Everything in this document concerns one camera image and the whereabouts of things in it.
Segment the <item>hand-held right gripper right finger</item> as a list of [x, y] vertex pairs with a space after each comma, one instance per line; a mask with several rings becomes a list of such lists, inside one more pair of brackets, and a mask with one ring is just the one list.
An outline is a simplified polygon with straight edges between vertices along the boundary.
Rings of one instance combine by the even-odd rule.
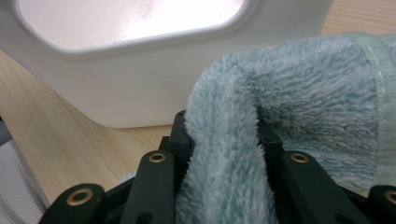
[[257, 135], [264, 151], [268, 182], [273, 186], [277, 180], [278, 166], [284, 152], [283, 142], [270, 125], [261, 119], [258, 122]]

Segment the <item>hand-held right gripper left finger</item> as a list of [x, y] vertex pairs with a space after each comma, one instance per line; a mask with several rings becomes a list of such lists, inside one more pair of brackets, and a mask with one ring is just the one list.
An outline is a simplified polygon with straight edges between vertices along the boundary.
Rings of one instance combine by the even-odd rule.
[[180, 190], [194, 150], [185, 124], [185, 113], [185, 110], [176, 113], [170, 135], [164, 136], [159, 146], [159, 150], [166, 150], [174, 156], [175, 191]]

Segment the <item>light blue fluffy towel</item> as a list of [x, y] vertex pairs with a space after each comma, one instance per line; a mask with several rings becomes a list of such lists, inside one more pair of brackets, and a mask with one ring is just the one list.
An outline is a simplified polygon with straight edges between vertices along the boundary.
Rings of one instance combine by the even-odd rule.
[[[396, 35], [319, 36], [226, 55], [184, 109], [194, 143], [147, 153], [120, 224], [396, 224]], [[268, 182], [257, 128], [283, 142]]]

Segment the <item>white plastic storage box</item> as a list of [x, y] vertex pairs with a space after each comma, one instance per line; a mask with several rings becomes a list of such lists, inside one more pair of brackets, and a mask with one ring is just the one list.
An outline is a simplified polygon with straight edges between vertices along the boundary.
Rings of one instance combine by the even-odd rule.
[[333, 0], [0, 0], [0, 50], [91, 120], [168, 124], [230, 52], [319, 35]]

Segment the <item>grey mesh fabric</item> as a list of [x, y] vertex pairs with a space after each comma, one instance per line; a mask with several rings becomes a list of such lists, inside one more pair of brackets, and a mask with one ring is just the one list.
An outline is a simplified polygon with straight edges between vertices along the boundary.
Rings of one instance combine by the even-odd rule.
[[38, 224], [49, 202], [0, 118], [0, 224]]

